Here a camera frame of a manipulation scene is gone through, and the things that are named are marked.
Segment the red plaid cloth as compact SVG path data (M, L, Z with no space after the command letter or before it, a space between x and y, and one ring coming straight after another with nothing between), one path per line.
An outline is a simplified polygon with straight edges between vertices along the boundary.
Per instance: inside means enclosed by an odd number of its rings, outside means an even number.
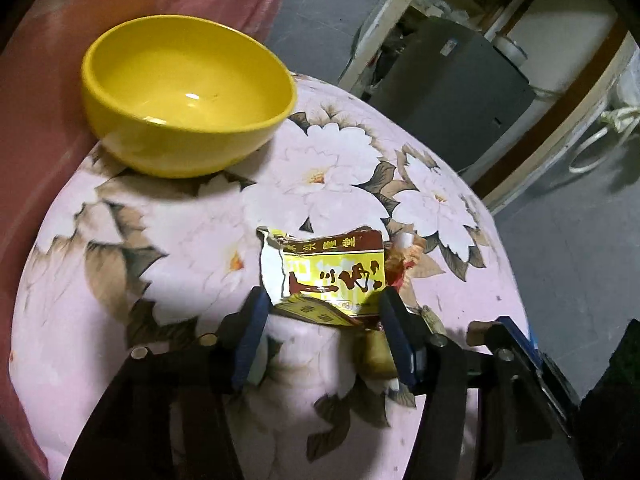
M281 0L1 0L1 335L9 338L27 253L51 200L93 138L80 64L102 32L186 13L262 39Z

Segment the yellow plastic bowl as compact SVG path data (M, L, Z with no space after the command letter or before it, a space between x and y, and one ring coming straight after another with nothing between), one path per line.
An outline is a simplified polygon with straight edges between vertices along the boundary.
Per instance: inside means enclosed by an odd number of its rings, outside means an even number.
M82 104L102 148L154 177L201 177L265 145L297 100L292 74L254 38L187 15L119 24L88 47Z

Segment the metal pot on cabinet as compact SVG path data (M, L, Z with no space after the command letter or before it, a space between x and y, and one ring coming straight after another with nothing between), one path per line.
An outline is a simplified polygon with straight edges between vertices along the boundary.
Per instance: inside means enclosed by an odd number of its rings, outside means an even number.
M516 67L528 59L526 52L508 36L496 35L492 45Z

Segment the pink floral quilted cloth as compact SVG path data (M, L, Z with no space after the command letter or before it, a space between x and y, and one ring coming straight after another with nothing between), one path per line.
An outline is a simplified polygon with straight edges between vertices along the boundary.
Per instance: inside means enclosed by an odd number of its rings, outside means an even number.
M272 141L203 179L127 171L92 150L53 201L14 307L10 377L60 478L133 344L216 330L258 284L260 226L297 238L360 226L401 246L400 294L464 341L473 321L526 324L494 220L446 162L332 84L297 78ZM423 403L360 370L355 338L274 316L228 406L249 479L398 479Z

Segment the grey cabinet appliance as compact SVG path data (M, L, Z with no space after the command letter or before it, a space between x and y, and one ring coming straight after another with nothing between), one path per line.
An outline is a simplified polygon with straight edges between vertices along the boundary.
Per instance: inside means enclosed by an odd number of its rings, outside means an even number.
M480 159L533 100L528 79L481 34L428 18L369 104L460 171Z

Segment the yellow snack wrapper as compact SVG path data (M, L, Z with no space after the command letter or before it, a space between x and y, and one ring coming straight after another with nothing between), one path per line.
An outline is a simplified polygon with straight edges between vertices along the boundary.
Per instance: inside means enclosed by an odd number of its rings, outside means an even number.
M378 317L376 295L386 286L382 233L363 226L299 240L261 226L260 281L274 310L333 327L360 326Z

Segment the red wrapper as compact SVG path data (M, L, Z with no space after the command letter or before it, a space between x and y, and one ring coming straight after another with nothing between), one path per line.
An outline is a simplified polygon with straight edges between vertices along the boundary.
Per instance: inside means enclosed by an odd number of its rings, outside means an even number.
M399 232L385 246L386 284L396 290L406 281L407 272L420 263L424 243L414 233Z

